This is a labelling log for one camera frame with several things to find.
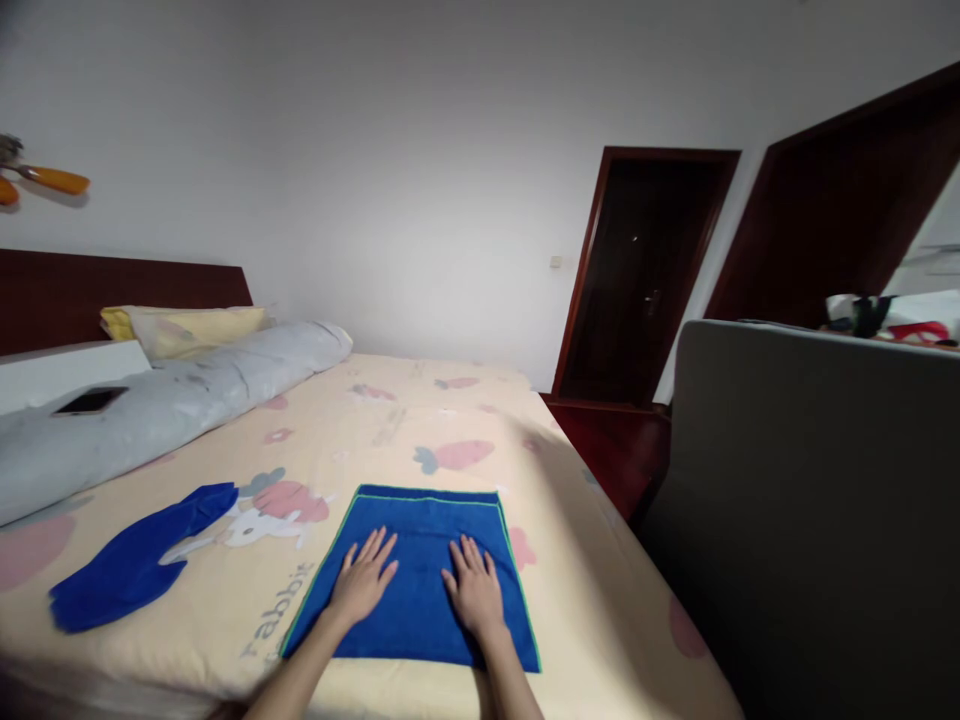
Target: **smartphone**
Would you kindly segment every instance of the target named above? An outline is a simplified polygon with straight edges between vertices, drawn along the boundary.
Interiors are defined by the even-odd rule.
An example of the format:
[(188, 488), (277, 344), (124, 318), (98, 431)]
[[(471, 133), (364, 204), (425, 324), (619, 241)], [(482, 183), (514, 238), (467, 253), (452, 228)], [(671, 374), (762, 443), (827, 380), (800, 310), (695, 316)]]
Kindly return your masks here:
[(53, 413), (58, 415), (96, 415), (110, 407), (111, 403), (123, 395), (129, 388), (90, 388), (83, 395), (75, 397)]

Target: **door frame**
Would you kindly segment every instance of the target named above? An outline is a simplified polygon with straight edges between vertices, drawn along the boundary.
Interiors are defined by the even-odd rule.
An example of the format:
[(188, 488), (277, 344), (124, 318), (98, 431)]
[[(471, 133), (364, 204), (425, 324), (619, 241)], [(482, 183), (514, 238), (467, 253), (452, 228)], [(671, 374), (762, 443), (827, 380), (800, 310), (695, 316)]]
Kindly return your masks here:
[[(573, 295), (570, 298), (570, 309), (567, 311), (567, 325), (563, 331), (563, 344), (560, 346), (560, 358), (557, 361), (557, 371), (553, 377), (553, 390), (551, 399), (557, 402), (563, 402), (560, 396), (560, 387), (563, 384), (563, 375), (567, 370), (567, 359), (570, 355), (570, 349), (573, 344), (574, 327), (577, 323), (577, 313), (580, 311), (580, 301), (583, 299), (583, 291), (587, 282), (587, 269), (590, 267), (590, 255), (593, 252), (593, 243), (596, 239), (597, 224), (600, 220), (600, 213), (603, 210), (603, 196), (607, 191), (607, 179), (610, 175), (610, 165), (614, 160), (670, 160), (675, 162), (690, 162), (697, 164), (717, 164), (721, 167), (723, 174), (720, 176), (720, 183), (711, 200), (710, 211), (707, 214), (707, 220), (703, 225), (703, 231), (697, 240), (697, 249), (693, 257), (693, 262), (687, 270), (681, 285), (681, 295), (675, 307), (665, 308), (664, 311), (670, 313), (666, 327), (671, 337), (676, 337), (677, 330), (680, 328), (680, 320), (687, 309), (687, 303), (690, 300), (690, 292), (700, 274), (700, 265), (703, 263), (703, 256), (710, 245), (710, 238), (717, 224), (717, 218), (723, 209), (723, 204), (727, 199), (727, 191), (730, 189), (730, 183), (733, 181), (734, 173), (737, 171), (737, 164), (740, 162), (740, 150), (690, 150), (686, 148), (656, 148), (656, 147), (622, 147), (608, 145), (603, 148), (603, 155), (600, 158), (600, 172), (597, 176), (597, 186), (593, 193), (593, 203), (590, 206), (590, 217), (587, 221), (587, 230), (583, 238), (583, 248), (580, 251), (580, 265), (577, 268), (577, 279), (573, 285)], [(660, 373), (663, 372), (663, 366), (667, 362), (667, 356), (670, 353), (671, 343), (665, 343), (665, 352), (662, 357), (657, 358), (655, 368)], [(644, 405), (648, 405), (653, 397), (656, 388), (653, 388), (647, 395)], [(602, 406), (603, 403), (591, 403), (591, 405)]]
[[(836, 115), (805, 130), (801, 130), (794, 135), (785, 137), (768, 147), (767, 152), (763, 156), (763, 164), (760, 166), (757, 179), (754, 181), (753, 188), (750, 190), (750, 198), (740, 218), (740, 225), (737, 227), (737, 232), (733, 236), (733, 242), (727, 251), (727, 257), (724, 259), (720, 276), (717, 278), (716, 285), (714, 285), (710, 302), (707, 304), (707, 309), (703, 316), (705, 318), (723, 317), (725, 314), (723, 312), (724, 305), (737, 301), (739, 298), (742, 298), (745, 293), (749, 292), (749, 288), (743, 287), (742, 284), (732, 283), (732, 280), (738, 266), (746, 262), (748, 258), (756, 257), (765, 243), (769, 241), (769, 238), (765, 238), (757, 232), (757, 225), (763, 214), (764, 198), (773, 180), (777, 160), (784, 150), (822, 135), (829, 135), (838, 130), (842, 130), (852, 123), (865, 120), (873, 115), (878, 115), (898, 105), (905, 105), (916, 100), (922, 100), (928, 93), (958, 82), (960, 82), (960, 62), (948, 65), (919, 80), (915, 80), (885, 95), (881, 95), (851, 110), (847, 110), (840, 115)], [(956, 166), (956, 163), (957, 159), (955, 158), (953, 165)], [(950, 179), (950, 175), (951, 173), (947, 173), (946, 177), (942, 179), (942, 182), (937, 178), (933, 182), (926, 183), (920, 200), (912, 208), (911, 224), (915, 225), (915, 229), (910, 236), (909, 242), (902, 248), (902, 252), (900, 252), (901, 248), (899, 247), (887, 247), (882, 248), (878, 253), (876, 270), (870, 279), (870, 284), (875, 288), (879, 288), (877, 294), (882, 293), (883, 288), (890, 282), (894, 271), (899, 267), (903, 256), (910, 249), (910, 244), (914, 238), (916, 238), (917, 232), (920, 231), (923, 221), (926, 220), (930, 208), (933, 207), (933, 204), (943, 192), (947, 181)]]

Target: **blue towel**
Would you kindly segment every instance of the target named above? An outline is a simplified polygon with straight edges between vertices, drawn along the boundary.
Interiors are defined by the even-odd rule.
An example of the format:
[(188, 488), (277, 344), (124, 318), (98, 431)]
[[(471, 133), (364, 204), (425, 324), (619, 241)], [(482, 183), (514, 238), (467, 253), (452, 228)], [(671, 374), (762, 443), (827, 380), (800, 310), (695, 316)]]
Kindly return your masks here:
[(356, 625), (335, 657), (408, 658), (483, 668), (483, 656), (470, 633), (458, 622), (440, 576), (446, 568), (456, 576), (449, 543), (464, 534), (481, 553), (489, 551), (497, 566), (503, 611), (523, 669), (540, 672), (540, 656), (503, 508), (496, 493), (361, 485), (340, 526), (330, 552), (287, 635), (282, 655), (290, 657), (330, 602), (343, 558), (353, 543), (362, 546), (375, 528), (397, 533), (391, 560), (399, 560), (396, 577), (366, 620)]
[(50, 591), (50, 610), (64, 632), (119, 620), (163, 595), (187, 561), (158, 565), (171, 547), (202, 532), (237, 500), (233, 483), (204, 485), (168, 508), (138, 520), (87, 565)]

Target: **gray sofa back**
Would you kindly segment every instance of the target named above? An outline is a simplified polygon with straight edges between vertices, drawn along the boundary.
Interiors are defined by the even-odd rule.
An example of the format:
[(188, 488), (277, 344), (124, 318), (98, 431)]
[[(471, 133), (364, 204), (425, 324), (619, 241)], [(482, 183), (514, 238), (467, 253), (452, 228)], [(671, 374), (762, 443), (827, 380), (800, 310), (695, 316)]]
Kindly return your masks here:
[(960, 717), (960, 354), (699, 321), (640, 525), (747, 717)]

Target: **doorway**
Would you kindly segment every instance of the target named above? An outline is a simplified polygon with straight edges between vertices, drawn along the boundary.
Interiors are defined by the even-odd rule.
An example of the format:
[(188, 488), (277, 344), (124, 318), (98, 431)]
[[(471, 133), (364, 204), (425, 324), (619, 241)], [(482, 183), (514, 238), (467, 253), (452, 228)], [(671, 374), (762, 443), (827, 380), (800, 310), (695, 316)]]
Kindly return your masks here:
[(706, 316), (816, 328), (880, 295), (960, 159), (960, 63), (767, 149)]
[(555, 401), (649, 406), (739, 158), (604, 149)]

